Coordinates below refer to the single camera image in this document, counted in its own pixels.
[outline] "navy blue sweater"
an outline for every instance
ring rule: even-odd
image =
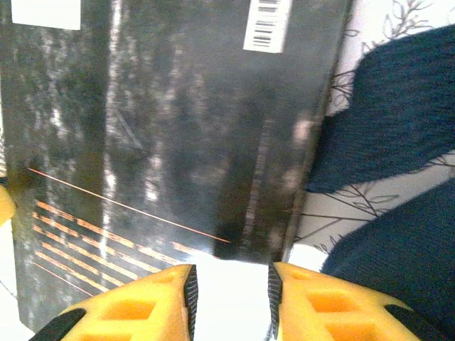
[[[327,118],[308,189],[406,173],[455,149],[455,26],[380,46]],[[455,179],[343,238],[322,272],[399,298],[455,339]]]

